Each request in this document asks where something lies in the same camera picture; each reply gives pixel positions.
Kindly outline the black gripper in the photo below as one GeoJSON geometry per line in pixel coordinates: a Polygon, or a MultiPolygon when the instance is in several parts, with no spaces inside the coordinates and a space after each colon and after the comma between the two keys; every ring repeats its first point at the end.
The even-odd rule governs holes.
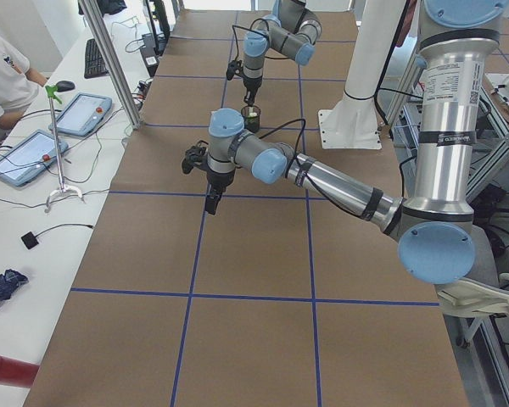
{"type": "Polygon", "coordinates": [[[228,159],[216,159],[209,151],[207,142],[198,142],[191,146],[182,160],[182,172],[185,175],[196,168],[206,173],[210,192],[205,197],[204,210],[209,215],[216,215],[221,195],[233,183],[236,166],[228,159]]]}
{"type": "Polygon", "coordinates": [[[245,87],[244,102],[248,106],[255,105],[256,93],[262,84],[262,74],[253,74],[250,70],[243,67],[241,60],[232,60],[227,65],[226,79],[231,81],[234,77],[240,77],[245,87]]]}

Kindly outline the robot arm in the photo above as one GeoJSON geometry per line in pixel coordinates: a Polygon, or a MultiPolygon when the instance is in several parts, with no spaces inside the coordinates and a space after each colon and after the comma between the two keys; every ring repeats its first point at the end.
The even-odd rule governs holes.
{"type": "Polygon", "coordinates": [[[244,102],[255,105],[263,81],[266,53],[273,50],[296,64],[305,66],[315,52],[322,24],[305,1],[276,1],[272,11],[253,21],[243,38],[243,49],[228,63],[228,80],[238,76],[246,89],[244,102]]]}
{"type": "Polygon", "coordinates": [[[361,24],[343,96],[318,114],[322,149],[271,142],[245,127],[235,109],[212,112],[209,137],[190,147],[182,171],[201,170],[214,214],[237,170],[272,184],[280,179],[325,198],[347,215],[369,221],[396,241],[401,264],[415,278],[443,285],[460,278],[495,285],[495,260],[485,233],[473,223],[467,181],[477,139],[484,63],[499,46],[504,1],[370,1],[361,24]],[[406,16],[419,13],[424,91],[409,197],[383,191],[394,176],[383,164],[375,103],[394,47],[408,33],[406,16]]]}

